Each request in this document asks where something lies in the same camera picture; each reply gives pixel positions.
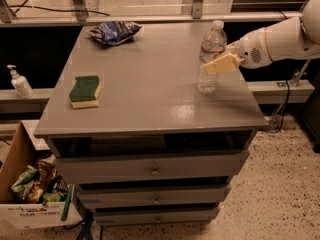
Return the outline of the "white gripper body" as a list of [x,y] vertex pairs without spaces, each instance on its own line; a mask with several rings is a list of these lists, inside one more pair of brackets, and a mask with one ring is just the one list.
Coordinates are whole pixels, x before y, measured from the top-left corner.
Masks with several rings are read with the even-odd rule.
[[265,28],[244,35],[238,43],[239,55],[244,59],[242,66],[256,69],[272,63],[267,49]]

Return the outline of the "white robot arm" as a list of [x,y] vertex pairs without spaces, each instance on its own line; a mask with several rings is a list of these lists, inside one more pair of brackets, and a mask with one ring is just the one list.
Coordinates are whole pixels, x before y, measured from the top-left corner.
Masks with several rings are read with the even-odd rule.
[[301,17],[292,17],[252,31],[212,62],[202,66],[206,75],[234,72],[239,66],[256,69],[284,59],[320,57],[320,0],[309,0]]

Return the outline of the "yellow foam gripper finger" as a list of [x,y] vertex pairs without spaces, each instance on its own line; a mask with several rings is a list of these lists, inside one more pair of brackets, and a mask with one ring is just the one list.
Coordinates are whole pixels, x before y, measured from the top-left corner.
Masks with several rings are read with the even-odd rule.
[[238,54],[239,51],[240,51],[239,41],[234,41],[234,42],[228,44],[226,46],[225,51],[228,52],[228,53],[232,53],[232,54]]
[[243,58],[237,54],[227,53],[204,65],[204,71],[208,75],[230,73],[237,70]]

